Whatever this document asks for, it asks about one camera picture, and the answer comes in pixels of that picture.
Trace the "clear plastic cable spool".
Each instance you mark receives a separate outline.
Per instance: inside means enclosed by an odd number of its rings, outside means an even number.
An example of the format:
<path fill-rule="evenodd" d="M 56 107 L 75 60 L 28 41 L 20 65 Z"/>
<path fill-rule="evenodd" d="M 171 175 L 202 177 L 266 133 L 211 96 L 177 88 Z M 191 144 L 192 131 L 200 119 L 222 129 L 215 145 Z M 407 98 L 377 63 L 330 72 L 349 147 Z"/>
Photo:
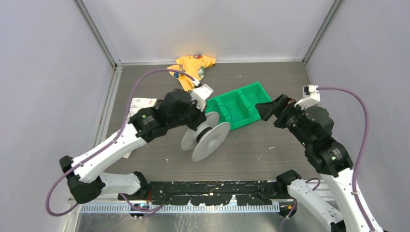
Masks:
<path fill-rule="evenodd" d="M 205 122 L 201 123 L 196 131 L 189 129 L 181 142 L 183 151 L 192 151 L 191 159 L 194 162 L 202 161 L 212 154 L 231 130 L 229 122 L 219 122 L 219 113 L 209 112 L 205 116 Z"/>

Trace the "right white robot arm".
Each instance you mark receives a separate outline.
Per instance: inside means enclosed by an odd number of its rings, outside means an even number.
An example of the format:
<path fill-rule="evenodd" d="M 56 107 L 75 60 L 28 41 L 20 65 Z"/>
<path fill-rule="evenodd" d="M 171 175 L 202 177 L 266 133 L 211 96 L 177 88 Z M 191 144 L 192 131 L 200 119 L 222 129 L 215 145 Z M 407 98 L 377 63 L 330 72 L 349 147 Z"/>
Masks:
<path fill-rule="evenodd" d="M 302 204 L 328 232 L 381 232 L 359 194 L 353 178 L 353 162 L 346 148 L 332 137 L 334 121 L 326 109 L 300 107 L 282 94 L 271 102 L 255 105 L 261 119 L 275 116 L 274 126 L 288 129 L 302 144 L 308 162 L 328 185 L 338 205 L 335 209 L 315 192 L 294 170 L 276 177 L 276 192 Z"/>

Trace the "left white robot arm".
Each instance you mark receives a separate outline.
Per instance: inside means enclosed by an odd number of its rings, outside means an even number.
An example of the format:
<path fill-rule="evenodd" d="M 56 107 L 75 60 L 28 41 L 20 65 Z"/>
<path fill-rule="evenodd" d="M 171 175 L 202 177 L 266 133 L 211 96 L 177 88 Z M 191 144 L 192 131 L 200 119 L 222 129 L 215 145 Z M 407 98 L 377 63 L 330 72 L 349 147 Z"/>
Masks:
<path fill-rule="evenodd" d="M 187 126 L 197 130 L 206 120 L 206 100 L 213 93 L 207 85 L 190 92 L 175 89 L 157 100 L 152 107 L 142 108 L 101 144 L 85 154 L 60 159 L 63 171 L 68 171 L 69 190 L 79 204 L 88 203 L 103 194 L 122 193 L 143 200 L 148 194 L 148 183 L 141 172 L 109 174 L 105 169 L 168 130 Z"/>

